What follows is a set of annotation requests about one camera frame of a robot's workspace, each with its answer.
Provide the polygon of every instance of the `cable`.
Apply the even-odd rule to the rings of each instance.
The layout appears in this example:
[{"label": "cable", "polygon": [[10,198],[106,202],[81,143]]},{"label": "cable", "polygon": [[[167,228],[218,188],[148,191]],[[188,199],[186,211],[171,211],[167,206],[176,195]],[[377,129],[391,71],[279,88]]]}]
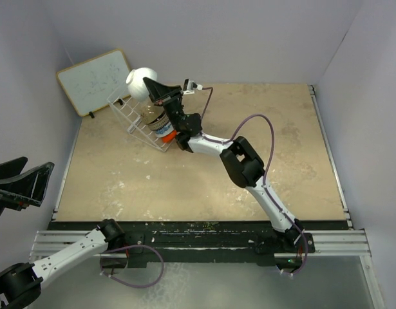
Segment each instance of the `cable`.
[{"label": "cable", "polygon": [[164,259],[163,259],[162,256],[159,254],[159,252],[156,251],[155,248],[152,248],[152,247],[147,246],[147,245],[131,245],[131,246],[126,246],[126,247],[122,247],[122,248],[118,248],[118,249],[108,250],[108,251],[105,251],[105,252],[103,252],[103,253],[114,253],[114,252],[119,252],[119,251],[122,251],[122,250],[129,250],[129,249],[132,249],[132,248],[146,248],[146,249],[151,250],[153,253],[155,253],[155,254],[158,256],[158,258],[159,258],[159,260],[160,260],[160,263],[161,263],[162,267],[161,267],[161,269],[160,269],[159,276],[157,277],[156,280],[154,280],[153,282],[148,283],[148,284],[146,284],[146,285],[134,285],[134,284],[132,284],[132,283],[127,283],[127,282],[125,282],[125,281],[123,281],[123,280],[120,280],[120,279],[116,278],[115,276],[112,276],[111,274],[108,274],[108,273],[105,272],[105,270],[103,269],[103,266],[100,265],[101,274],[104,275],[104,276],[106,276],[106,277],[109,277],[109,278],[112,279],[112,280],[115,280],[116,282],[119,282],[119,283],[121,283],[121,284],[123,284],[123,285],[126,285],[126,286],[128,286],[128,287],[130,287],[130,288],[149,288],[149,287],[151,287],[151,286],[157,284],[157,283],[159,282],[159,280],[162,278],[163,274],[164,274],[165,263],[164,263]]},{"label": "cable", "polygon": [[201,132],[201,134],[202,134],[202,137],[204,139],[206,139],[206,140],[208,140],[210,142],[215,142],[217,144],[224,145],[224,144],[227,144],[229,142],[232,142],[235,139],[235,137],[238,134],[238,132],[240,131],[240,129],[243,127],[243,125],[246,124],[250,119],[255,118],[255,117],[261,117],[261,118],[266,120],[266,122],[269,125],[270,137],[271,137],[269,159],[268,159],[267,166],[265,168],[265,172],[264,172],[263,178],[262,178],[263,189],[265,190],[265,193],[270,198],[270,200],[273,202],[273,204],[276,206],[276,208],[278,208],[279,212],[282,213],[284,215],[284,217],[286,217],[286,219],[292,224],[292,226],[294,226],[295,229],[299,232],[299,234],[301,235],[301,237],[303,239],[303,242],[304,242],[304,247],[305,247],[304,260],[302,261],[301,266],[297,270],[295,270],[293,273],[290,273],[290,275],[298,274],[305,267],[306,261],[308,259],[308,241],[306,240],[306,237],[305,237],[303,231],[295,224],[294,220],[292,220],[288,216],[288,214],[286,214],[286,212],[283,211],[282,207],[279,206],[277,201],[274,199],[274,197],[268,191],[268,187],[267,187],[267,174],[268,174],[268,171],[269,171],[270,164],[272,163],[272,157],[274,156],[274,148],[275,148],[275,132],[274,132],[274,126],[272,125],[272,122],[269,120],[268,117],[266,117],[263,114],[253,114],[251,116],[248,116],[247,118],[242,120],[242,122],[239,124],[239,126],[235,129],[235,132],[232,134],[232,137],[230,139],[226,140],[226,141],[219,141],[219,140],[214,140],[212,138],[206,137],[203,132]]},{"label": "cable", "polygon": [[209,97],[208,97],[208,99],[207,99],[207,101],[206,101],[205,108],[204,108],[203,111],[202,111],[202,115],[201,115],[201,117],[200,117],[201,120],[203,120],[203,116],[205,116],[206,109],[208,108],[209,101],[211,100],[212,92],[213,92],[213,87],[205,87],[205,88],[202,88],[202,90],[210,90],[211,92],[209,93]]}]

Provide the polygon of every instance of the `table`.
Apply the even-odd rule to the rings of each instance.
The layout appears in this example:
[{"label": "table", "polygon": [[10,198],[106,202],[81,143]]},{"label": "table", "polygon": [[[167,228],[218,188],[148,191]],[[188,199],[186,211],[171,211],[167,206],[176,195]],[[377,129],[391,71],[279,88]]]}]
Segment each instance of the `table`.
[{"label": "table", "polygon": [[[230,137],[253,113],[276,132],[270,182],[300,220],[345,220],[332,166],[306,84],[212,84],[204,132]],[[208,91],[184,97],[185,112],[202,112]],[[240,134],[267,161],[270,132],[255,118]],[[161,153],[129,136],[110,108],[82,119],[57,221],[267,220],[247,191],[237,188],[220,159]]]}]

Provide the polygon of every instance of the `wooden whiteboard frame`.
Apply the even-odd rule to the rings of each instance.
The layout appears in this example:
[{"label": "wooden whiteboard frame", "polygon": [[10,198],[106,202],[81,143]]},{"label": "wooden whiteboard frame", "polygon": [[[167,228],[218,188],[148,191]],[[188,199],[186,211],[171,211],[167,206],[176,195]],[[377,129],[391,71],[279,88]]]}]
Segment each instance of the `wooden whiteboard frame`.
[{"label": "wooden whiteboard frame", "polygon": [[[130,72],[130,71],[131,71],[131,68],[130,68],[130,66],[129,66],[129,63],[127,62],[125,53],[123,52],[122,49],[116,48],[115,50],[108,51],[107,53],[103,53],[102,55],[99,55],[99,56],[96,56],[96,57],[94,57],[94,58],[88,59],[88,60],[86,60],[86,61],[80,62],[80,63],[78,63],[78,64],[75,64],[74,66],[70,66],[69,68],[63,69],[63,70],[58,71],[58,72],[56,73],[56,79],[57,79],[58,83],[61,85],[63,91],[65,92],[66,96],[68,97],[69,101],[70,101],[71,104],[73,105],[73,108],[75,109],[76,113],[77,113],[79,116],[85,117],[85,116],[88,116],[89,113],[84,114],[84,115],[81,115],[81,114],[79,113],[79,110],[77,109],[75,103],[73,102],[73,100],[72,100],[71,97],[69,96],[69,93],[67,92],[66,88],[63,86],[63,83],[61,82],[61,80],[60,80],[60,78],[59,78],[59,74],[65,72],[65,71],[68,71],[68,70],[70,70],[70,69],[76,68],[77,66],[81,66],[82,64],[85,64],[85,63],[87,63],[87,62],[90,62],[90,61],[93,61],[93,60],[98,59],[98,58],[100,58],[100,57],[103,57],[103,56],[105,56],[105,55],[108,55],[108,54],[110,54],[110,53],[114,53],[114,52],[121,52],[121,53],[122,53],[123,58],[124,58],[125,63],[126,63],[126,66],[127,66],[127,69],[128,69],[129,72]],[[105,105],[104,105],[104,106],[101,106],[101,107],[99,107],[99,108],[97,108],[97,109],[94,109],[94,110],[91,111],[91,112],[94,113],[94,112],[96,112],[96,111],[98,111],[98,110],[100,110],[100,109],[102,109],[102,108],[105,108],[106,106],[108,106],[108,102],[105,102]]]}]

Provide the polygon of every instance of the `wooden tabletop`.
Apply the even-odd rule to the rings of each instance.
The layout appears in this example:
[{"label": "wooden tabletop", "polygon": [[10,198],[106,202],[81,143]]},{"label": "wooden tabletop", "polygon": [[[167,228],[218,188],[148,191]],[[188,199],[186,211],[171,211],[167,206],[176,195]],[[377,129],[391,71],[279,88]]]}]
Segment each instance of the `wooden tabletop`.
[{"label": "wooden tabletop", "polygon": [[[213,84],[202,122],[207,134],[228,138],[247,116],[264,113],[276,133],[269,179],[301,220],[344,220],[337,184],[305,84]],[[202,112],[208,91],[184,97],[185,112]],[[270,131],[255,118],[246,137],[267,161]],[[219,158],[161,153],[129,136],[110,108],[85,117],[62,193],[57,221],[267,220],[255,199],[229,179]]]}]

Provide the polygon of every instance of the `gray floor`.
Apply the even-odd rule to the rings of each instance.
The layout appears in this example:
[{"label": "gray floor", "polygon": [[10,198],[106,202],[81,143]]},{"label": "gray floor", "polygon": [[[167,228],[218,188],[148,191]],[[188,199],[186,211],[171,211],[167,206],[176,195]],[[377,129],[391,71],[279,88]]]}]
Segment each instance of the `gray floor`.
[{"label": "gray floor", "polygon": [[[144,284],[159,267],[150,263],[117,276]],[[43,291],[32,308],[373,308],[356,257],[310,258],[293,279],[250,264],[171,263],[161,282],[140,290],[99,272],[99,259],[87,260]]]}]

